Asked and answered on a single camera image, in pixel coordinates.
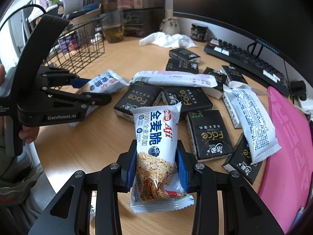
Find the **person's left hand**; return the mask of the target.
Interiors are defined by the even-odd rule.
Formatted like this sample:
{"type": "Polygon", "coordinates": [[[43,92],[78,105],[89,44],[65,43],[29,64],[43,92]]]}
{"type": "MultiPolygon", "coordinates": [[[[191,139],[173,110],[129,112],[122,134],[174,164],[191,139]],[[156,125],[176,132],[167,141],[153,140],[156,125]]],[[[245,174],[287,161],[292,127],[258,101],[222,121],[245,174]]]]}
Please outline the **person's left hand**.
{"type": "MultiPolygon", "coordinates": [[[[5,81],[5,68],[3,65],[1,65],[0,68],[0,85],[3,84],[3,82],[5,81]]],[[[0,117],[0,135],[3,136],[4,135],[4,119],[1,116],[0,117]]],[[[30,144],[33,141],[36,140],[36,138],[38,137],[39,134],[39,127],[27,127],[27,126],[23,126],[22,130],[19,132],[19,137],[22,140],[25,140],[26,143],[30,144]]]]}

